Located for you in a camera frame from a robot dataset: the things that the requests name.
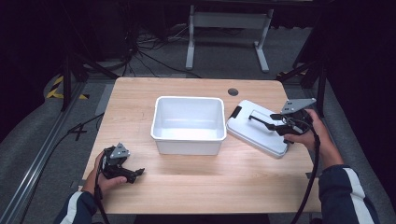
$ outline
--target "white plastic bin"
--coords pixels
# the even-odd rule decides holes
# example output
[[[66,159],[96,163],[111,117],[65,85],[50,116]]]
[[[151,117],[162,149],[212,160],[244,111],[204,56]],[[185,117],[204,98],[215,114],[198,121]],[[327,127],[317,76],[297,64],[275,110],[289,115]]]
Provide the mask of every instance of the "white plastic bin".
[[[162,154],[217,155],[227,135],[219,98],[162,96],[151,136]]]

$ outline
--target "hand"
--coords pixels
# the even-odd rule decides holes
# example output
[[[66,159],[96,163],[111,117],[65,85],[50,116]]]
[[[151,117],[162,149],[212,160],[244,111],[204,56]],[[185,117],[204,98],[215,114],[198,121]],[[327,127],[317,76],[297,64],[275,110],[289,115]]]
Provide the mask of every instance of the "hand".
[[[332,139],[329,136],[329,132],[327,131],[326,126],[324,126],[323,122],[318,117],[318,114],[312,109],[306,109],[306,112],[309,114],[309,116],[311,116],[315,132],[319,136],[319,154],[323,160],[323,168],[327,168],[335,164],[344,164],[344,161],[340,153],[338,152],[337,147],[332,142]],[[315,138],[312,131],[309,131],[302,135],[285,134],[284,138],[291,142],[302,143],[309,150],[315,150]]]
[[[82,191],[88,191],[91,195],[94,195],[94,187],[95,187],[95,178],[96,178],[96,172],[99,164],[101,164],[101,158],[103,155],[100,153],[95,160],[95,166],[93,167],[93,170],[90,172],[90,174],[87,177],[87,180],[85,181],[84,186],[82,187]],[[108,192],[115,188],[116,186],[126,183],[127,179],[125,176],[118,176],[112,179],[107,179],[103,174],[99,174],[98,177],[98,185],[102,191],[102,195],[105,197]]]

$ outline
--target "round hole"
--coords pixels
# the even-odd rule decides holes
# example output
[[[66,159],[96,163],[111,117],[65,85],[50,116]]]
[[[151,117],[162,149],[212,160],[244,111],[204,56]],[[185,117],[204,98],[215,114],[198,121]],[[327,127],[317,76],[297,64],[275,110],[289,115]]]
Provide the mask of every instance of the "round hole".
[[[235,89],[235,88],[230,88],[230,89],[228,89],[228,94],[230,94],[231,96],[235,96],[235,95],[237,95],[238,93],[239,93],[238,90]]]

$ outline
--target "sleeve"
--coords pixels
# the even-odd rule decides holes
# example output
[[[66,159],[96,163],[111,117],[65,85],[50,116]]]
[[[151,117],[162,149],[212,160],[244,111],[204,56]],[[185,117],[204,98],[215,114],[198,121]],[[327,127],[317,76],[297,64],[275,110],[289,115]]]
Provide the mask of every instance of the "sleeve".
[[[373,203],[349,166],[334,165],[325,169],[318,184],[323,223],[379,223]]]
[[[70,195],[53,223],[92,223],[97,207],[89,192],[77,191]]]

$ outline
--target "person's left hand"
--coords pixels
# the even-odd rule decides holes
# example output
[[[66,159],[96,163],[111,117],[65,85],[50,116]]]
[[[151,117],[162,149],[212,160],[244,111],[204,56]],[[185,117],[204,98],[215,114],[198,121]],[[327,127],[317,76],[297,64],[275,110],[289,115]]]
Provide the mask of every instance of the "person's left hand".
[[[101,158],[103,155],[103,151],[96,157],[95,160],[95,166],[93,167],[93,170],[90,172],[90,174],[87,177],[87,180],[85,181],[84,186],[82,187],[81,191],[88,191],[91,195],[94,195],[94,187],[95,187],[95,178],[96,178],[96,172],[99,164],[101,163]],[[103,174],[99,174],[98,177],[98,185],[102,191],[103,197],[107,195],[107,193],[115,188],[116,186],[126,183],[127,179],[125,176],[118,176],[114,177],[111,179],[105,178]]]

